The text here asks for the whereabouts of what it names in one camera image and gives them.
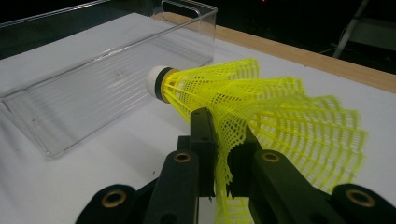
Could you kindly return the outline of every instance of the clear plastic container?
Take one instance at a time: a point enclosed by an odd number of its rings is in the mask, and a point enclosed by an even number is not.
[[[93,13],[91,7],[103,4],[108,2],[0,24],[0,43],[15,30],[24,32],[21,27],[64,22],[58,17],[87,15]],[[0,110],[47,156],[62,154],[144,102],[144,80],[153,66],[188,69],[211,62],[215,7],[147,0],[127,8],[116,19],[99,26],[85,24],[74,35],[0,61]]]

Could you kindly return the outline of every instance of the yellow shuttlecock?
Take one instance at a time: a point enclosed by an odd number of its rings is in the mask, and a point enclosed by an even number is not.
[[[227,156],[244,142],[247,126],[262,148],[283,153],[323,191],[350,182],[361,165],[366,132],[359,128],[358,112],[344,109],[333,96],[306,96],[298,78],[260,78],[255,59],[185,71],[158,66],[149,72],[147,87],[187,122],[195,109],[211,112],[219,142],[218,223],[252,223],[247,199],[226,191],[233,179]]]

